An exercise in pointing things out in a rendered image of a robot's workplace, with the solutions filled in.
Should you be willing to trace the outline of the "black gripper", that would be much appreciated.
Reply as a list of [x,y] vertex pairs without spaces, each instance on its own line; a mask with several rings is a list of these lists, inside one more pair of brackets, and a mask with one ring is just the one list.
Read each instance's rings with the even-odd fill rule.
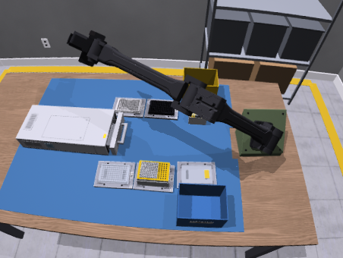
[[[89,38],[91,38],[91,39],[97,39],[97,38],[99,38],[99,39],[105,40],[105,36],[103,36],[103,35],[100,34],[100,33],[95,32],[95,31],[92,31],[92,30],[91,30],[90,33],[89,33]],[[85,60],[85,59],[86,59],[86,60]],[[81,62],[81,63],[83,63],[83,64],[85,64],[85,65],[89,65],[90,67],[93,67],[93,66],[94,66],[94,63],[88,61],[88,56],[85,55],[85,54],[82,54],[82,53],[81,53],[81,55],[80,55],[78,61]]]

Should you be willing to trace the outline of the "yellow open box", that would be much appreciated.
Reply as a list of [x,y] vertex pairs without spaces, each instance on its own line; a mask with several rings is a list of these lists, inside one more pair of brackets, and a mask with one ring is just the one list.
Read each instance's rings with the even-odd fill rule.
[[219,81],[216,69],[184,68],[183,80],[187,74],[206,83],[206,90],[217,95],[219,89]]

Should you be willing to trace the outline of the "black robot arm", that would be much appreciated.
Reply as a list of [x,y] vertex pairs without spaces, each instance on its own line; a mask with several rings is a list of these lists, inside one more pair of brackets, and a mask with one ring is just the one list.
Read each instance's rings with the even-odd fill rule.
[[171,107],[187,116],[191,117],[194,113],[213,124],[222,122],[244,132],[251,136],[252,148],[271,155],[282,138],[284,132],[274,127],[273,123],[264,121],[254,121],[254,123],[231,109],[226,99],[206,90],[206,83],[188,74],[184,80],[168,77],[121,54],[116,48],[107,45],[107,42],[99,38],[91,39],[76,31],[70,34],[67,44],[82,51],[88,56],[88,61],[95,65],[101,62],[104,65],[117,67],[162,90],[173,99]]

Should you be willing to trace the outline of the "blue bench mat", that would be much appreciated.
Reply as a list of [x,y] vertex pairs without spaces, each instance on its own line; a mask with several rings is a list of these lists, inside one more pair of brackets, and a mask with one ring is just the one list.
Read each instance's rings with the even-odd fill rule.
[[[173,100],[142,80],[52,78],[39,105],[112,109],[115,97]],[[117,155],[73,153],[20,144],[0,190],[0,209],[105,225],[180,231],[244,232],[238,159],[228,124],[124,117],[127,133]],[[173,193],[94,187],[99,161],[170,162]],[[222,228],[176,226],[178,162],[215,162],[216,182],[227,186],[228,221]]]

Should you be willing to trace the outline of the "white multi-well plate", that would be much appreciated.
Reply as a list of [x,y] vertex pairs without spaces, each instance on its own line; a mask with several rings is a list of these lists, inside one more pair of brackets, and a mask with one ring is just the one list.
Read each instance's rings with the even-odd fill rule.
[[140,114],[142,101],[141,99],[118,99],[115,112]]

